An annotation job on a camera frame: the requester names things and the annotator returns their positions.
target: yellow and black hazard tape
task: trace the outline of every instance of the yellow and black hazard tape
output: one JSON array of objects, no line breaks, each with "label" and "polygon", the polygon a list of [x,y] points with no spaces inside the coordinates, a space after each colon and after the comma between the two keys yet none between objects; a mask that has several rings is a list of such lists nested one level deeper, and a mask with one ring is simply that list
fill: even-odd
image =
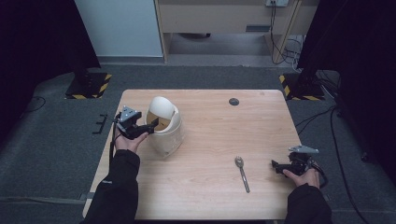
[{"label": "yellow and black hazard tape", "polygon": [[66,99],[94,99],[94,98],[101,98],[102,95],[105,93],[105,90],[107,88],[108,82],[110,81],[111,75],[107,74],[105,79],[103,80],[102,86],[100,87],[99,92],[96,92],[95,94],[71,94],[67,95]]},{"label": "yellow and black hazard tape", "polygon": [[318,100],[324,100],[324,97],[317,97],[317,96],[310,96],[310,95],[305,95],[305,96],[291,96],[290,95],[290,87],[288,86],[288,83],[286,82],[286,79],[284,76],[279,76],[280,82],[282,83],[283,90],[285,91],[286,99],[288,100],[310,100],[310,101],[318,101]]}]

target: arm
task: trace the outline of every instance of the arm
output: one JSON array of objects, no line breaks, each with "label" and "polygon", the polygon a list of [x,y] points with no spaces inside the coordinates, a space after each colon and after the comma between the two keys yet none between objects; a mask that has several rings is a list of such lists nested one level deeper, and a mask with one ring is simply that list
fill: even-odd
[{"label": "arm", "polygon": [[288,214],[285,223],[332,223],[332,209],[327,205],[319,190],[318,172],[309,169],[301,176],[288,170],[284,170],[283,173],[297,186],[288,198]]},{"label": "arm", "polygon": [[135,154],[148,133],[134,140],[120,135],[118,149],[109,167],[108,175],[99,183],[87,216],[81,223],[133,223],[137,210],[138,186],[136,177],[140,159]]}]

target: gray carpet floor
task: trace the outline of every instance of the gray carpet floor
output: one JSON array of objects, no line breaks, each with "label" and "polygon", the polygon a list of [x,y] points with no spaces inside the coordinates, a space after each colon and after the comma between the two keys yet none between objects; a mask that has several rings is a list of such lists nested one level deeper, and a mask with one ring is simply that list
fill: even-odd
[{"label": "gray carpet floor", "polygon": [[[96,122],[103,119],[101,114],[110,117],[116,114],[124,90],[282,90],[279,75],[292,72],[290,68],[162,65],[105,65],[96,70],[113,75],[100,99],[64,99],[72,74],[41,83],[35,96],[42,98],[34,98],[28,105],[27,110],[33,112],[23,115],[0,151],[0,197],[3,200],[46,197],[70,199],[76,204],[2,202],[0,223],[78,223],[82,220],[84,205],[79,198],[90,190],[110,129],[109,119],[102,134],[92,132],[99,129]],[[328,110],[335,102],[326,96],[324,101],[287,101],[287,105],[297,124]],[[370,223],[396,223],[394,185],[378,164],[361,161],[361,149],[345,121],[335,114],[332,119],[355,204]],[[315,159],[330,180],[322,192],[330,198],[333,222],[363,223],[347,197],[330,121],[330,113],[327,113],[310,122],[300,134],[301,142],[320,150]]]}]

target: table top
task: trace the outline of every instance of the table top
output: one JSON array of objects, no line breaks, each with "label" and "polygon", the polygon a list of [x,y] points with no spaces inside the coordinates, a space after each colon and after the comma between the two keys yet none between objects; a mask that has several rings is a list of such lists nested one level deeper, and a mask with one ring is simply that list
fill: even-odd
[{"label": "table top", "polygon": [[[128,90],[120,99],[142,112],[155,96],[170,100],[182,117],[185,138],[163,158],[144,141],[136,219],[283,219],[293,183],[275,173],[271,160],[289,162],[289,147],[300,144],[281,91]],[[230,105],[236,98],[239,105]],[[91,192],[108,172],[111,131],[92,182]],[[250,193],[234,158],[245,162]],[[91,200],[87,200],[85,216]]]}]

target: person's left hand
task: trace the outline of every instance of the person's left hand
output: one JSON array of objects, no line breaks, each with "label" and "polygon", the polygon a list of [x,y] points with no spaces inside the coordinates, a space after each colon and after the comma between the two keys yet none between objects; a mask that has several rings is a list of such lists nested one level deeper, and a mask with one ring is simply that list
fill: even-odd
[{"label": "person's left hand", "polygon": [[148,136],[149,133],[142,133],[140,136],[136,137],[134,140],[128,139],[124,137],[121,133],[120,130],[117,128],[116,130],[116,143],[115,147],[116,149],[127,149],[130,150],[134,153],[137,151],[137,147],[139,147],[140,143],[143,142]]}]

